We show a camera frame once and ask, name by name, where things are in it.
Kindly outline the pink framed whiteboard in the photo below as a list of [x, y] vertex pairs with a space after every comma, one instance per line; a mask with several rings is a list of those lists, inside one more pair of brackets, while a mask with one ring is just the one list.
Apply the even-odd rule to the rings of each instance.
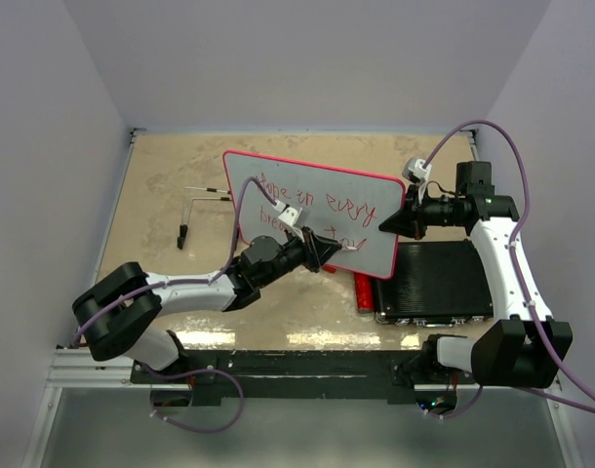
[[402, 207], [406, 186], [400, 179], [236, 150], [225, 151], [222, 162], [235, 196], [250, 176], [261, 184], [250, 183], [243, 198], [239, 224], [245, 243], [259, 235], [286, 241], [266, 199], [271, 196], [301, 207], [302, 224], [316, 234], [361, 247], [336, 253], [328, 262], [333, 267], [379, 279], [393, 275], [398, 236], [380, 232], [378, 226]]

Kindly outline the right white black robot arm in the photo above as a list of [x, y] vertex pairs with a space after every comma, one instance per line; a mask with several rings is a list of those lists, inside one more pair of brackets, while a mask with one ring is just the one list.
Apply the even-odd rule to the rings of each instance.
[[488, 162], [457, 164], [455, 194], [438, 199], [427, 193], [431, 171], [420, 158], [406, 163], [402, 175], [411, 184], [404, 204], [379, 230], [420, 240], [429, 226], [464, 228], [486, 275], [494, 323], [477, 339], [430, 335], [421, 349], [422, 376], [440, 383], [457, 370], [483, 386], [549, 387], [573, 332], [554, 320], [537, 290], [515, 231], [520, 217], [513, 198], [496, 194]]

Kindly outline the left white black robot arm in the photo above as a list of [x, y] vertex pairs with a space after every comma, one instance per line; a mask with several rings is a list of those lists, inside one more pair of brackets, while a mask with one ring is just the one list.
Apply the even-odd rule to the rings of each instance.
[[263, 288], [299, 267], [318, 272], [341, 249], [338, 241], [304, 227], [285, 243], [258, 236], [224, 268], [203, 275], [162, 276], [124, 263], [73, 301], [73, 340], [85, 341], [97, 362], [126, 356], [177, 382], [193, 366], [173, 331], [153, 328], [157, 317], [244, 309], [260, 299]]

